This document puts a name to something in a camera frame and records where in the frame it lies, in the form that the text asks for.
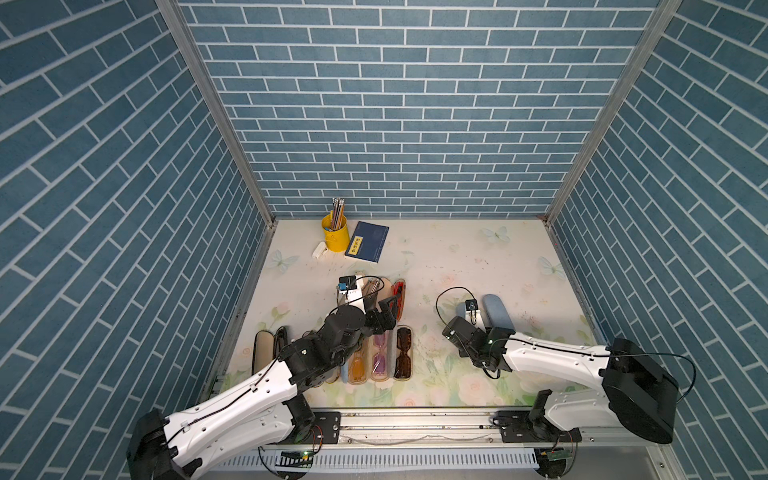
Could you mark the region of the blue case white glasses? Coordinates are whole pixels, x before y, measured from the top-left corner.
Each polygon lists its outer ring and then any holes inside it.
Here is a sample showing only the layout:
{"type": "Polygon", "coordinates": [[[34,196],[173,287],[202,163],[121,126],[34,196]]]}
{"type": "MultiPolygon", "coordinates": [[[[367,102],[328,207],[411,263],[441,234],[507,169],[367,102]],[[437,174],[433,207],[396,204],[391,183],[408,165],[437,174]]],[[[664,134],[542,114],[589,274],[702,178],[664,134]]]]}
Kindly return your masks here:
{"type": "Polygon", "coordinates": [[[498,295],[487,294],[482,298],[483,319],[488,329],[501,328],[516,332],[513,321],[498,295]]]}

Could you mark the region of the blue case yellow glasses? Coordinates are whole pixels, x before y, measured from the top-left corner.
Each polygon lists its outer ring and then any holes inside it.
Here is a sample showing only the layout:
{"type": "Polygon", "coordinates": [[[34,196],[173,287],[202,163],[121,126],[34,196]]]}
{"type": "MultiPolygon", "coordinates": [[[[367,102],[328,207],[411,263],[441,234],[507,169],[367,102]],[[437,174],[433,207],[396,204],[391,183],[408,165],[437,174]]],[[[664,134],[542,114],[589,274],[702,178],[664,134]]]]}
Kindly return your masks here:
{"type": "Polygon", "coordinates": [[[459,303],[456,306],[456,315],[464,318],[476,328],[481,330],[486,329],[482,312],[476,299],[468,299],[459,303]]]}

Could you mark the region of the grey case tortoise glasses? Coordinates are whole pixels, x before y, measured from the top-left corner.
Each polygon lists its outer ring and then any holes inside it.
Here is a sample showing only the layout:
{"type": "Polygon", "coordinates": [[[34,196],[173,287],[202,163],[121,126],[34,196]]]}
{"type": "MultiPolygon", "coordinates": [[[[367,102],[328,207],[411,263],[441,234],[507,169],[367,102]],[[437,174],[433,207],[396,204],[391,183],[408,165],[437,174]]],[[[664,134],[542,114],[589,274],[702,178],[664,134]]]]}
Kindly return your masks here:
{"type": "Polygon", "coordinates": [[[396,355],[393,377],[395,380],[408,380],[412,376],[412,330],[408,326],[400,326],[396,333],[396,355]]]}

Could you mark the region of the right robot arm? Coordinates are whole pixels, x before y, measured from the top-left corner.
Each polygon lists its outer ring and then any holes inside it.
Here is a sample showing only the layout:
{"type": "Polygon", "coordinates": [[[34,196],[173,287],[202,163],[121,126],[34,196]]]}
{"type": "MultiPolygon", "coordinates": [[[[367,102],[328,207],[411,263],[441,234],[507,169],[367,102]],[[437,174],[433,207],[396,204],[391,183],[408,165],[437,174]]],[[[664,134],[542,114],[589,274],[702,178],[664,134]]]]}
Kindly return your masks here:
{"type": "Polygon", "coordinates": [[[490,371],[533,372],[573,382],[581,391],[537,394],[529,412],[536,434],[582,427],[624,427],[657,444],[673,440],[679,384],[651,353],[630,340],[577,346],[505,328],[483,330],[453,318],[442,335],[472,364],[490,371]]]}

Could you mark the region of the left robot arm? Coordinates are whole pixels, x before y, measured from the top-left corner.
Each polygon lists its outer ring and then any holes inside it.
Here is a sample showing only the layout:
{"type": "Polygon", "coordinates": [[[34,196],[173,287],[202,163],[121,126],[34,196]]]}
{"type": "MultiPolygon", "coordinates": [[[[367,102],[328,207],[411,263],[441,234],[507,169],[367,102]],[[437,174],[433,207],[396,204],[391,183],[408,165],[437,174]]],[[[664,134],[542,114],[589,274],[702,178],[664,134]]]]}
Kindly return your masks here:
{"type": "Polygon", "coordinates": [[[314,422],[304,392],[323,384],[365,338],[393,329],[396,304],[390,296],[370,311],[340,306],[240,384],[187,410],[145,414],[127,450],[131,478],[198,479],[248,450],[303,439],[314,422]]]}

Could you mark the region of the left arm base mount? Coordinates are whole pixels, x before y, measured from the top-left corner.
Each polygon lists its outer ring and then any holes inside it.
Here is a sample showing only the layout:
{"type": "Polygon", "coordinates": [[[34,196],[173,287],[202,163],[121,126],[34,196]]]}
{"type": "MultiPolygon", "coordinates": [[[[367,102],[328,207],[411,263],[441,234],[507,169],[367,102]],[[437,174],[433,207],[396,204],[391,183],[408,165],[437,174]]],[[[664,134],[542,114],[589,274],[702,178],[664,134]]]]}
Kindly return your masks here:
{"type": "Polygon", "coordinates": [[[341,427],[341,412],[337,410],[313,409],[314,418],[308,426],[294,427],[286,438],[272,442],[272,445],[309,445],[313,443],[335,445],[338,443],[341,427]]]}

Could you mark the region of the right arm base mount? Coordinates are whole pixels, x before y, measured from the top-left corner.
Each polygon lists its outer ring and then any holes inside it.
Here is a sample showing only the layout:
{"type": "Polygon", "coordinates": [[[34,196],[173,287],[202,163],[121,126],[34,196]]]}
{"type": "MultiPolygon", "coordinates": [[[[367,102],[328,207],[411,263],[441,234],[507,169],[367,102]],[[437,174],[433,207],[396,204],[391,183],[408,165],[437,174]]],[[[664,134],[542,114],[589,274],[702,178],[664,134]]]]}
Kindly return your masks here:
{"type": "Polygon", "coordinates": [[[554,426],[542,413],[529,410],[502,410],[491,418],[494,426],[501,431],[504,443],[558,442],[579,443],[582,435],[578,428],[568,432],[554,426]]]}

